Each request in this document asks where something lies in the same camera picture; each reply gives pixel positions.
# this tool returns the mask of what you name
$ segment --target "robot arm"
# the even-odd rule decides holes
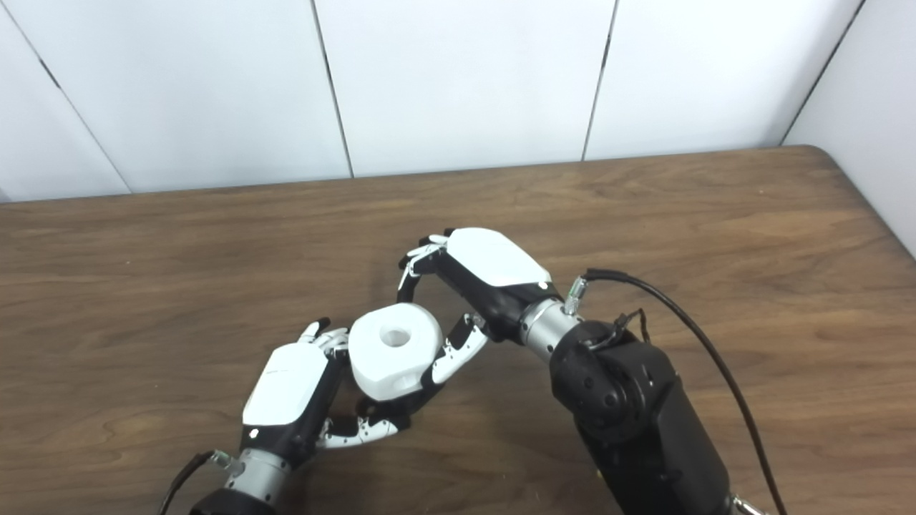
[[[762,515],[730,492],[677,372],[648,339],[644,314],[645,341],[627,329],[633,315],[584,320],[577,309],[589,278],[564,300],[544,268],[488,229],[425,238],[400,265],[399,301],[411,301],[420,276],[434,273],[480,314],[491,338],[524,345],[548,364],[554,397],[572,413],[625,515]]]
[[[344,371],[351,366],[347,329],[322,333],[330,320],[311,323],[297,342],[273,351],[242,413],[238,458],[222,451],[197,455],[172,484],[175,490],[208,459],[228,473],[222,488],[197,502],[191,515],[274,515],[279,492],[298,467],[322,449],[368,444],[404,431],[409,416],[437,393],[486,343],[479,317],[465,315],[421,379],[420,390],[393,400],[365,397],[358,416],[329,417]]]

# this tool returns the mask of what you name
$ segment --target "wooden table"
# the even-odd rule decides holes
[[[912,513],[916,264],[815,148],[2,205],[0,511],[152,513],[194,452],[235,450],[272,348],[391,303],[404,251],[472,225],[561,288],[605,266],[679,301],[742,385],[793,515]],[[417,299],[449,326],[464,308],[435,279]],[[626,286],[592,287],[584,312],[639,306],[734,490],[772,510],[676,319]],[[171,513],[221,482],[202,469]],[[409,432],[326,452],[294,483],[284,513],[617,513],[544,366],[512,344]]]

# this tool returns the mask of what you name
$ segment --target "black arm segment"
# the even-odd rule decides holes
[[[550,368],[554,396],[625,515],[731,512],[725,465],[661,350],[614,324],[584,322]]]

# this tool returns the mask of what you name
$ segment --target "black cable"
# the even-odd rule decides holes
[[[703,329],[700,329],[700,326],[690,317],[690,315],[685,312],[681,306],[677,305],[668,295],[665,295],[658,289],[656,289],[651,284],[648,284],[646,281],[635,278],[626,272],[621,272],[617,270],[606,270],[602,268],[589,268],[582,275],[583,279],[586,281],[589,280],[612,280],[616,282],[624,282],[626,284],[631,284],[642,290],[644,290],[649,295],[655,297],[662,304],[668,307],[674,314],[681,319],[681,322],[684,323],[697,339],[700,340],[700,343],[705,347],[706,352],[709,353],[709,356],[715,362],[715,366],[719,369],[719,372],[722,374],[722,377],[725,379],[725,383],[728,384],[728,388],[732,390],[732,395],[735,396],[735,401],[738,404],[738,408],[741,410],[741,415],[744,417],[745,425],[747,426],[747,432],[750,433],[750,439],[754,443],[754,450],[757,452],[757,458],[760,462],[760,469],[763,471],[763,477],[767,480],[767,487],[769,487],[769,493],[773,497],[773,502],[776,504],[776,511],[780,515],[788,515],[786,511],[786,506],[782,502],[782,496],[780,495],[780,490],[776,486],[776,478],[773,476],[773,471],[769,467],[769,460],[767,459],[767,452],[763,448],[763,440],[760,438],[760,431],[757,428],[757,423],[754,422],[754,416],[750,412],[750,408],[747,406],[747,401],[744,398],[744,395],[741,393],[741,388],[738,387],[735,378],[732,376],[731,371],[728,370],[728,365],[725,364],[724,359],[719,355],[719,352],[715,350],[715,345],[710,341],[709,337],[703,332]]]
[[[166,491],[166,497],[162,499],[162,504],[159,505],[158,515],[165,515],[166,511],[169,510],[169,504],[171,504],[172,498],[175,497],[175,493],[178,492],[181,485],[184,485],[184,482],[188,480],[188,477],[191,477],[198,468],[201,468],[201,465],[207,463],[213,457],[213,451],[207,451],[206,453],[199,453],[194,455],[193,458],[188,462],[184,468],[172,479],[172,484],[169,485],[169,490]]]

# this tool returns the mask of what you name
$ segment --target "silver cylinder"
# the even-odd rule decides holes
[[[229,476],[224,487],[273,506],[292,470],[289,463],[277,455],[257,449],[245,449],[238,461],[243,465],[241,474]]]
[[[566,314],[562,301],[545,299],[522,318],[521,343],[549,363],[560,339],[582,320]]]

